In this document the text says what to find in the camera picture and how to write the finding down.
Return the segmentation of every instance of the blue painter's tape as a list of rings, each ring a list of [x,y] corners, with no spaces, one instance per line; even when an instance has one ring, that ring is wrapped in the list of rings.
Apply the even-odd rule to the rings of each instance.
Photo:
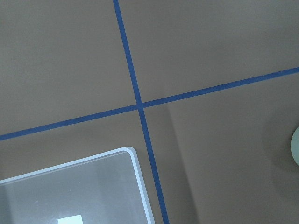
[[[161,187],[161,183],[160,183],[160,179],[159,179],[158,169],[157,169],[156,160],[155,160],[155,156],[154,156],[154,152],[153,152],[153,147],[152,147],[151,140],[150,140],[150,133],[149,133],[148,125],[146,122],[144,110],[138,110],[138,112],[139,112],[139,117],[140,117],[140,121],[141,121],[142,131],[144,134],[146,148],[148,150],[149,162],[150,162],[150,166],[151,166],[152,173],[154,176],[154,182],[155,182],[155,187],[156,187],[156,191],[157,191],[157,196],[159,199],[163,222],[164,222],[164,224],[169,224],[168,214],[167,214],[167,210],[166,210],[166,205],[165,205],[165,201],[164,201],[164,196],[163,196],[163,192],[162,192],[162,187]]]
[[[201,90],[195,90],[192,92],[186,92],[186,93],[182,93],[182,94],[178,94],[178,95],[174,95],[174,96],[170,96],[170,97],[165,97],[165,98],[161,98],[161,99],[148,101],[148,102],[143,103],[143,107],[146,108],[146,107],[150,107],[150,106],[165,104],[165,103],[169,103],[169,102],[173,102],[173,101],[177,101],[177,100],[181,100],[181,99],[186,99],[186,98],[190,98],[190,97],[208,94],[211,92],[226,90],[226,89],[238,87],[241,85],[247,85],[247,84],[261,82],[261,81],[272,79],[272,78],[291,75],[291,74],[295,74],[298,72],[299,72],[299,67],[293,68],[293,69],[287,69],[287,70],[283,70],[283,71],[278,71],[278,72],[274,72],[274,73],[263,75],[263,76],[246,78],[246,79],[231,82],[231,83],[226,83],[226,84],[217,85],[217,86],[213,86],[213,87],[209,87],[209,88],[205,88],[205,89],[201,89]]]
[[[64,120],[64,121],[56,122],[56,123],[53,123],[53,124],[43,125],[43,126],[39,126],[39,127],[33,127],[33,128],[30,128],[30,129],[25,129],[25,130],[18,131],[18,132],[12,132],[12,133],[8,133],[8,134],[0,135],[0,141],[20,137],[20,136],[23,136],[23,135],[34,134],[34,133],[37,133],[37,132],[43,132],[43,131],[47,131],[47,130],[58,128],[58,127],[73,125],[73,124],[77,124],[77,123],[81,123],[81,122],[85,122],[85,121],[89,121],[89,120],[108,117],[108,116],[116,115],[116,114],[119,114],[119,113],[134,111],[134,110],[137,110],[136,105],[125,106],[125,107],[121,107],[121,108],[118,108],[118,109],[113,109],[113,110],[110,110],[110,111],[104,111],[104,112],[90,114],[90,115],[79,117],[79,118],[73,118],[73,119],[70,119],[70,120]]]
[[[132,86],[133,86],[133,90],[134,90],[134,94],[135,94],[136,103],[137,103],[137,106],[142,106],[141,96],[140,96],[137,78],[136,78],[136,74],[135,74],[135,69],[134,69],[132,56],[131,56],[131,52],[130,52],[130,48],[129,48],[129,43],[127,40],[126,30],[125,30],[125,26],[123,24],[123,20],[122,20],[122,16],[121,16],[120,5],[118,3],[118,0],[113,0],[113,4],[114,4],[114,8],[115,8],[115,14],[116,14],[117,22],[118,22],[118,27],[119,27],[120,33],[121,33],[122,45],[123,45],[125,55],[126,55],[126,60],[127,60],[128,69],[129,69],[129,73],[130,73],[130,77],[131,77],[131,82],[132,82]]]
[[[143,109],[143,105],[142,105],[142,100],[141,100],[141,96],[140,96],[140,92],[139,92],[137,77],[135,74],[135,69],[134,69],[134,65],[133,65],[132,56],[130,53],[129,43],[127,40],[127,35],[126,35],[125,27],[123,24],[123,20],[122,20],[121,9],[120,9],[118,0],[113,0],[113,4],[114,4],[114,8],[115,8],[116,18],[118,21],[118,26],[119,26],[120,33],[121,33],[121,40],[122,40],[123,48],[124,48],[127,63],[128,63],[128,69],[129,69],[131,82],[132,82],[132,86],[133,86],[133,90],[134,90],[134,94],[135,94],[135,99],[136,99],[136,103],[137,103],[137,107],[138,107],[140,122],[142,125],[142,131],[143,131],[144,140],[146,143],[146,148],[148,151],[151,171],[152,171],[152,174],[154,177],[154,182],[155,182],[159,205],[160,205],[160,209],[161,209],[161,213],[162,213],[163,222],[164,222],[164,224],[169,224],[168,214],[167,214],[164,196],[163,196],[163,192],[162,192],[162,187],[161,187],[161,183],[160,183],[160,179],[159,179],[156,160],[154,157],[153,147],[152,147],[151,140],[150,140],[150,134],[148,131],[148,126],[147,126],[144,109]]]

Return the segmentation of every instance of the white frame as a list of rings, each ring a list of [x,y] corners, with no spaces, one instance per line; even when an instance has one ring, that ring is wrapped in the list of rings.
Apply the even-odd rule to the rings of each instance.
[[[143,203],[143,207],[144,207],[144,211],[145,211],[145,215],[146,215],[146,219],[148,221],[148,224],[155,224],[155,220],[154,220],[154,216],[150,207],[150,201],[149,201],[149,197],[148,194],[146,192],[146,188],[145,188],[145,184],[144,184],[144,179],[141,173],[141,168],[139,165],[139,161],[137,158],[137,153],[135,151],[135,149],[133,147],[122,147],[122,148],[117,148],[108,152],[104,152],[104,153],[100,153],[97,155],[92,155],[83,159],[79,159],[79,160],[75,160],[75,161],[71,161],[71,162],[67,162],[67,163],[63,163],[61,165],[57,165],[57,166],[53,166],[53,167],[49,167],[49,168],[45,168],[45,169],[41,169],[41,170],[37,170],[31,173],[27,173],[27,174],[23,174],[23,175],[19,175],[19,176],[15,176],[15,177],[11,177],[5,180],[0,180],[0,184],[4,184],[4,183],[8,183],[8,182],[14,182],[14,181],[19,181],[23,178],[26,177],[33,177],[35,175],[40,175],[49,171],[55,171],[56,169],[60,169],[60,168],[66,168],[69,166],[73,166],[73,165],[77,165],[79,163],[85,163],[91,160],[95,160],[98,159],[100,157],[103,156],[108,156],[108,155],[112,155],[115,153],[119,153],[119,152],[128,152],[130,154],[132,163],[133,163],[133,167],[134,167],[134,171],[135,171],[135,176],[137,179],[137,184],[138,184],[138,188],[139,188],[139,192],[140,192],[140,196],[142,199],[142,203]]]

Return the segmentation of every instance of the blue tape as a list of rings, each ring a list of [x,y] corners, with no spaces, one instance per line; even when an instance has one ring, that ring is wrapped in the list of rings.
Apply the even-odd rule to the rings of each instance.
[[[168,214],[167,214],[165,200],[164,200],[162,187],[161,187],[161,183],[160,183],[160,178],[159,178],[159,174],[158,174],[158,170],[157,170],[156,160],[155,160],[153,147],[152,147],[151,140],[150,140],[148,125],[147,125],[145,114],[144,114],[144,109],[143,109],[140,91],[139,91],[139,87],[138,87],[138,83],[137,83],[135,69],[134,69],[134,65],[133,65],[133,61],[132,61],[132,56],[130,53],[129,43],[127,40],[127,35],[126,35],[125,27],[123,24],[122,16],[121,16],[121,9],[120,9],[118,0],[113,0],[113,4],[114,4],[114,8],[115,8],[116,18],[118,21],[118,26],[119,26],[120,33],[121,33],[121,40],[122,40],[123,48],[124,48],[127,63],[128,63],[128,69],[129,69],[132,86],[133,86],[133,90],[134,90],[134,94],[135,94],[135,99],[136,99],[137,108],[138,108],[138,112],[139,112],[139,118],[140,118],[142,131],[143,131],[143,135],[144,135],[144,140],[145,140],[146,148],[148,151],[151,171],[152,171],[152,174],[154,177],[154,182],[155,182],[159,205],[160,205],[160,209],[161,209],[161,213],[162,213],[163,222],[164,222],[164,224],[169,224]]]
[[[12,139],[12,138],[16,138],[16,137],[20,137],[20,136],[24,136],[24,135],[28,135],[28,134],[34,134],[37,132],[43,132],[43,131],[47,131],[47,130],[58,128],[58,127],[74,125],[77,123],[94,120],[94,119],[99,119],[99,118],[103,118],[103,117],[108,117],[108,116],[116,115],[119,113],[125,113],[125,112],[129,112],[129,111],[134,111],[134,110],[137,110],[136,105],[125,106],[125,107],[113,109],[110,111],[104,111],[104,112],[90,114],[90,115],[79,117],[79,118],[73,118],[70,120],[56,122],[53,124],[43,125],[43,126],[39,126],[39,127],[33,127],[33,128],[25,129],[22,131],[18,131],[18,132],[12,132],[12,133],[8,133],[8,134],[0,135],[0,141]]]
[[[170,96],[170,97],[151,100],[151,101],[143,103],[143,107],[146,108],[146,107],[150,107],[150,106],[165,104],[165,103],[169,103],[169,102],[173,102],[173,101],[177,101],[177,100],[181,100],[181,99],[186,99],[186,98],[190,98],[190,97],[208,94],[211,92],[226,90],[226,89],[238,87],[241,85],[247,85],[247,84],[261,82],[261,81],[272,79],[272,78],[287,76],[287,75],[295,74],[298,72],[299,72],[299,67],[293,68],[293,69],[287,69],[287,70],[283,70],[283,71],[278,71],[278,72],[270,73],[270,74],[263,75],[263,76],[246,78],[243,80],[226,83],[226,84],[222,84],[222,85],[217,85],[217,86],[213,86],[213,87],[209,87],[209,88],[205,88],[205,89],[201,89],[201,90],[195,90],[195,91],[186,92],[186,93],[182,93],[182,94],[178,94],[178,95],[174,95],[174,96]]]

